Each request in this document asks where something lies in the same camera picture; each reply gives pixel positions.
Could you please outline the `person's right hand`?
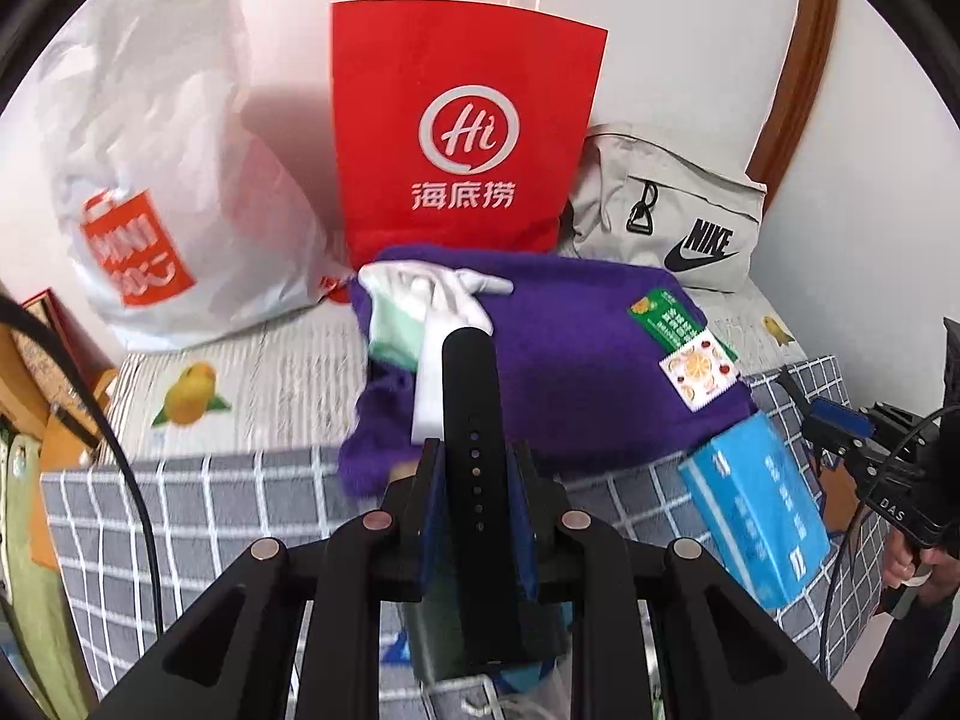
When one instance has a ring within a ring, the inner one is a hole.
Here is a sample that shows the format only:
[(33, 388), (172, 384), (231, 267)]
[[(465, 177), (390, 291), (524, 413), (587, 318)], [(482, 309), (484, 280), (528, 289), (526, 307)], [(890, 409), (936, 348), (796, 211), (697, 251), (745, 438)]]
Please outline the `person's right hand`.
[(911, 580), (919, 566), (931, 567), (926, 582), (919, 587), (918, 600), (923, 605), (935, 605), (947, 600), (958, 590), (960, 562), (940, 548), (921, 550), (915, 556), (907, 537), (892, 530), (885, 539), (882, 556), (882, 582), (885, 587), (898, 589), (901, 583)]

